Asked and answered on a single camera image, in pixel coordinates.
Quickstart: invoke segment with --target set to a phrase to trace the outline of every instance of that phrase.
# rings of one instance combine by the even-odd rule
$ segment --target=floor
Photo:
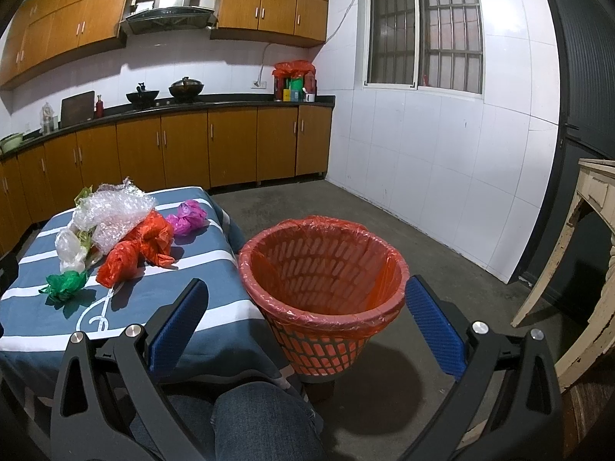
[[[529,289],[504,285],[488,272],[412,226],[326,181],[309,181],[216,194],[214,199],[247,238],[288,218],[312,214],[364,224],[396,247],[411,274],[421,274],[439,297],[457,304],[470,320],[498,332],[545,332],[558,359],[580,334],[551,305],[538,304],[525,326],[510,321]],[[322,439],[331,461],[394,460],[433,416],[453,379],[442,373],[406,308],[366,345],[350,372],[335,386],[333,398],[316,406],[325,420]],[[497,388],[494,379],[474,420],[487,418]]]

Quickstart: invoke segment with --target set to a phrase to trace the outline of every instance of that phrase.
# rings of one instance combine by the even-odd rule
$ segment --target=metal screw
[[[530,331],[530,335],[531,337],[534,338],[534,340],[537,340],[537,341],[544,340],[544,333],[540,329],[536,329],[536,328],[532,329]]]
[[[472,331],[476,334],[487,334],[489,332],[489,326],[487,326],[484,322],[476,321],[472,324]]]
[[[126,328],[126,335],[130,338],[134,338],[139,334],[141,334],[141,326],[139,326],[138,324],[131,324]]]
[[[83,333],[81,331],[73,332],[71,335],[71,343],[79,343],[83,339]]]

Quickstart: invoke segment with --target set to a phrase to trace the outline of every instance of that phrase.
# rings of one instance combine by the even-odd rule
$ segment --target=countertop
[[[26,149],[44,144],[46,141],[56,137],[62,137],[76,131],[99,126],[104,124],[127,121],[128,119],[147,118],[151,116],[191,112],[207,109],[224,109],[233,107],[297,107],[297,106],[335,106],[335,95],[319,95],[315,102],[276,102],[272,94],[267,93],[230,93],[215,95],[199,95],[194,102],[178,103],[174,98],[156,99],[156,107],[146,109],[135,109],[132,104],[105,108],[105,115],[102,118],[95,118],[72,126],[62,127],[59,130],[47,135],[33,136],[26,138],[16,149],[10,150],[0,155],[0,161],[11,158]]]

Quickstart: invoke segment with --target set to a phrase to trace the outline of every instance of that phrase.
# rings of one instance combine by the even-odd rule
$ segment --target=trash bin
[[[404,304],[408,266],[360,224],[311,216],[248,241],[242,282],[301,380],[333,380]]]

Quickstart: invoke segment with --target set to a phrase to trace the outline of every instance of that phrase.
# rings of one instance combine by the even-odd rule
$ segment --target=purple plastic bag
[[[167,216],[167,222],[173,226],[176,236],[188,235],[207,225],[207,211],[201,205],[190,199],[180,204],[177,216]]]

